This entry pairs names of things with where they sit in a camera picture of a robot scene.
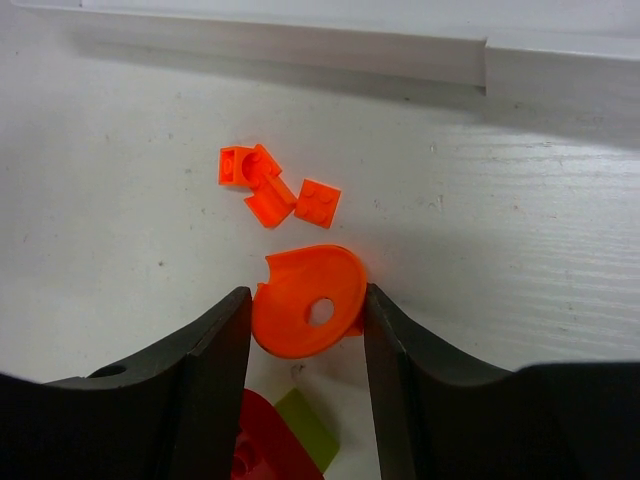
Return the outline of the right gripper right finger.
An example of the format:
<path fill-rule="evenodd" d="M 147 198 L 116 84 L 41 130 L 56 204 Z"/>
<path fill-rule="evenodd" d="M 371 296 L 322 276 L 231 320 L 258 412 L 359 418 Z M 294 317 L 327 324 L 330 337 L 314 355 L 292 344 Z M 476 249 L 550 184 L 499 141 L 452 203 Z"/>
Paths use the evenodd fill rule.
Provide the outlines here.
<path fill-rule="evenodd" d="M 639 365 L 509 371 L 367 289 L 364 345 L 385 479 L 635 479 Z"/>

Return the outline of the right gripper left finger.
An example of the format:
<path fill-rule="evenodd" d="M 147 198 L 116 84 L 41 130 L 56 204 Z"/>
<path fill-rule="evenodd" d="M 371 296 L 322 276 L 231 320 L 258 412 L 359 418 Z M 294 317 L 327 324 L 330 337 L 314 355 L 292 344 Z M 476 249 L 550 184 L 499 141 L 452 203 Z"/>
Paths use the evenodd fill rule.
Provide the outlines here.
<path fill-rule="evenodd" d="M 89 376 L 1 378 L 5 479 L 227 479 L 250 348 L 251 293 Z"/>

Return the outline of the orange round lego disc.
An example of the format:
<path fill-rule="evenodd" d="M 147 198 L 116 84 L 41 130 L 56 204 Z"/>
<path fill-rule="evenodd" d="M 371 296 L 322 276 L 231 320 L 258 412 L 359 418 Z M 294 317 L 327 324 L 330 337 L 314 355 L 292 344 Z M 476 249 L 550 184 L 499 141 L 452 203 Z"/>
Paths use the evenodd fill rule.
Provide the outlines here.
<path fill-rule="evenodd" d="M 256 342 L 280 358 L 319 354 L 364 330 L 367 273 L 338 245 L 315 245 L 266 257 L 269 280 L 257 285 L 251 328 Z"/>

